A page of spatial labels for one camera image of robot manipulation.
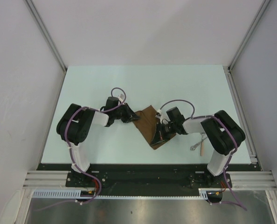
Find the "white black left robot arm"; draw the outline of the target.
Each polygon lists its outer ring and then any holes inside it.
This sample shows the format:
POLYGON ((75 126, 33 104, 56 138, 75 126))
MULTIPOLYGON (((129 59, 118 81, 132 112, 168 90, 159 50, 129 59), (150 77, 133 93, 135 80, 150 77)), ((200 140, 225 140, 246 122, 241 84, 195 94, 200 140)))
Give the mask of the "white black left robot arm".
POLYGON ((88 136, 92 124, 110 127, 115 120, 130 123, 139 120, 140 117, 125 102, 125 96, 110 96, 101 111, 71 104, 60 119, 56 132, 61 139, 68 144, 72 160, 71 168, 78 172, 76 181, 81 186, 88 186, 92 182, 92 174, 87 172, 90 162, 86 158, 84 150, 79 146, 88 136))

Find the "brown cloth napkin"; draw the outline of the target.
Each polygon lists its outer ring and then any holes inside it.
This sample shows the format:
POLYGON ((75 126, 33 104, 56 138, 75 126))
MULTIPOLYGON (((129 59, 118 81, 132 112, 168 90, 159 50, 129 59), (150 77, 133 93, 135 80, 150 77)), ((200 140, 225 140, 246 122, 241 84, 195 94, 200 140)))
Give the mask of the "brown cloth napkin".
POLYGON ((140 117, 140 119, 133 122, 153 150, 156 150, 165 144, 165 142, 162 142, 160 144, 151 146, 151 141, 156 131, 156 124, 159 122, 159 119, 155 117, 156 112, 157 111, 153 108, 152 105, 143 110, 136 111, 135 113, 140 117))

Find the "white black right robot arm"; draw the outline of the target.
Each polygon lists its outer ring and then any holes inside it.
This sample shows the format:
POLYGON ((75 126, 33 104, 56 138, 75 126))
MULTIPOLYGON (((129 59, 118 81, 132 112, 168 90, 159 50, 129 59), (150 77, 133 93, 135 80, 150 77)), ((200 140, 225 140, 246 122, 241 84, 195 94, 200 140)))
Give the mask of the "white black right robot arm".
POLYGON ((196 118, 185 118, 178 107, 167 110, 168 120, 164 121, 161 110, 155 117, 159 118, 155 127, 155 134, 150 145, 156 146, 169 141, 173 135, 188 135, 192 133, 205 134, 214 151, 204 181, 209 187, 216 187, 221 182, 223 172, 240 144, 245 141, 245 133, 238 124, 224 111, 214 115, 204 115, 196 118))

